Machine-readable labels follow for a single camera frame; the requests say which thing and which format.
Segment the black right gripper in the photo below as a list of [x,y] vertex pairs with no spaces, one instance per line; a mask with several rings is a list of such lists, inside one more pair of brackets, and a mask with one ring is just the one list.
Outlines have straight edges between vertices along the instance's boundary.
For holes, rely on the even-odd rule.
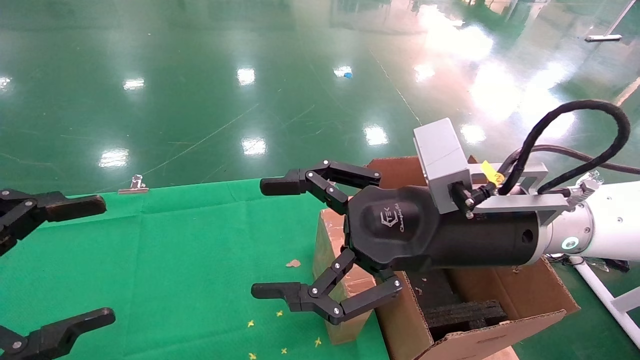
[[[426,186],[377,187],[378,171],[324,160],[283,177],[261,178],[264,196],[313,195],[336,214],[345,215],[346,249],[314,280],[256,283],[256,299],[282,299],[291,312],[314,312],[331,325],[350,321],[395,298],[398,276],[343,301],[330,293],[355,264],[369,273],[386,270],[511,267],[533,264],[540,226],[538,215],[494,212],[468,218],[459,210],[439,212]],[[349,199],[337,185],[362,189]]]

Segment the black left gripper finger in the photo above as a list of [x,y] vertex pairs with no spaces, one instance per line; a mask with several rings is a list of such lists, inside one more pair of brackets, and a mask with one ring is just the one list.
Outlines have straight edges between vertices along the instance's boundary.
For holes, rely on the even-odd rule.
[[0,192],[0,255],[6,255],[44,223],[61,223],[104,214],[98,194],[68,198],[59,191],[30,194],[15,189]]
[[2,360],[55,360],[68,355],[80,335],[113,324],[112,308],[104,307],[69,317],[23,336],[0,327]]

